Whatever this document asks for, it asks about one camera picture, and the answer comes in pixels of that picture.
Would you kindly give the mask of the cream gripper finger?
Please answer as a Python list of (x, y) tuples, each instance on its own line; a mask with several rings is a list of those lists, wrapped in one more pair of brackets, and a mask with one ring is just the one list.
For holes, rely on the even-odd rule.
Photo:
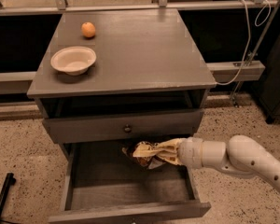
[(166, 157), (166, 142), (149, 143), (142, 141), (138, 143), (133, 152), (135, 158), (153, 157), (153, 156)]

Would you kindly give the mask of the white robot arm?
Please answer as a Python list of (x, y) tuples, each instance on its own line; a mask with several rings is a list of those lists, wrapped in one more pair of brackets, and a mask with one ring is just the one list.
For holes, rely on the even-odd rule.
[(195, 137), (142, 141), (134, 147), (132, 157), (148, 169), (152, 169), (152, 161), (159, 160), (188, 169), (213, 168), (241, 178), (258, 176), (280, 193), (280, 161), (244, 135), (235, 135), (227, 143)]

